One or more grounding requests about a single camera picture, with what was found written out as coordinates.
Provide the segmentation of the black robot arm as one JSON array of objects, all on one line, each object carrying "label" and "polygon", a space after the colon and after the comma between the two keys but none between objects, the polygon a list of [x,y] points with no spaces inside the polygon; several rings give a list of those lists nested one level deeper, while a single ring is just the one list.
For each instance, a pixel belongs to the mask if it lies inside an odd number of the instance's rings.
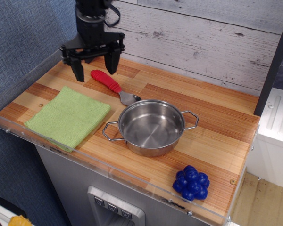
[{"label": "black robot arm", "polygon": [[90,63],[104,56],[110,74],[117,70],[125,46],[121,32],[106,32],[104,26],[116,26],[121,14],[110,0],[77,0],[75,2],[76,36],[61,45],[62,61],[71,66],[79,82],[84,82],[82,61]]}]

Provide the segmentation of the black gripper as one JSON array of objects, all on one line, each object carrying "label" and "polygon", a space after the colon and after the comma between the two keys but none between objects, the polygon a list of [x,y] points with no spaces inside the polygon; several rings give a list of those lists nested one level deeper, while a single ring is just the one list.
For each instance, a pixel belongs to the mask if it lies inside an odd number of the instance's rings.
[{"label": "black gripper", "polygon": [[123,33],[106,32],[103,15],[89,17],[76,14],[77,35],[61,46],[62,60],[70,64],[79,82],[84,82],[81,60],[86,57],[104,56],[105,66],[109,74],[117,70],[120,54],[124,51]]}]

